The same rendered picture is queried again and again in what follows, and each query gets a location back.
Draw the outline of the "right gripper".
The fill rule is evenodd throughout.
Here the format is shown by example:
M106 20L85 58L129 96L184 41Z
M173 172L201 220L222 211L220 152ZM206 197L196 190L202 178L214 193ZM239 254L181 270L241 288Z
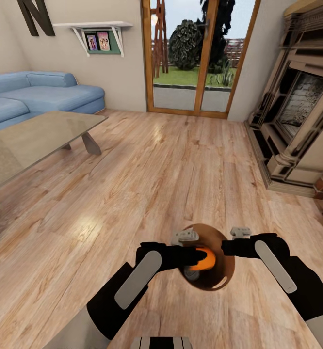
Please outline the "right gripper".
M248 257L243 249L242 243L245 239L222 241L222 249L225 256Z

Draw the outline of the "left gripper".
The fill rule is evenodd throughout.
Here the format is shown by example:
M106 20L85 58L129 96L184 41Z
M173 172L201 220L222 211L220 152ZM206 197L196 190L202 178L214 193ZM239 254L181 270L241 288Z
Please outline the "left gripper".
M200 261L203 261L207 257L207 252L196 251L195 247L181 247L173 246L171 247L176 252L177 260L173 267L174 269L183 266L196 266Z

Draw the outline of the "trash can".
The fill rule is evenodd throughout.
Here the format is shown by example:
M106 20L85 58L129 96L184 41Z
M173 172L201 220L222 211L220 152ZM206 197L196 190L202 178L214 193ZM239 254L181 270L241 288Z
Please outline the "trash can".
M191 286L201 291L216 292L225 288L232 280L236 268L235 256L225 256L223 253L222 241L228 241L228 239L222 232L206 224L192 224L182 231L190 229L198 233L199 239L197 241L182 241L183 247L211 247L216 254L216 264L211 269L208 269L197 281L187 280L183 274L183 267L178 268L181 276ZM220 287L214 288L226 277L227 280Z

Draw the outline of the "robot trunk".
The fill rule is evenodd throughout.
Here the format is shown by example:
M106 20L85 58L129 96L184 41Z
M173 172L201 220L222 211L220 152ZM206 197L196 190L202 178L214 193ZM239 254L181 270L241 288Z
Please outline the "robot trunk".
M188 337L135 337L130 349L193 349Z

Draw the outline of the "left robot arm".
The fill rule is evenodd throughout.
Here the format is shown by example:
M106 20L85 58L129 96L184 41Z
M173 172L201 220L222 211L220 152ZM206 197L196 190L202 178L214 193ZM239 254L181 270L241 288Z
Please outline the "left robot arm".
M125 262L42 349L106 349L157 272L196 266L207 257L207 252L183 247L181 243L198 239L196 231L185 230L172 233L171 245L141 242L136 250L135 267Z

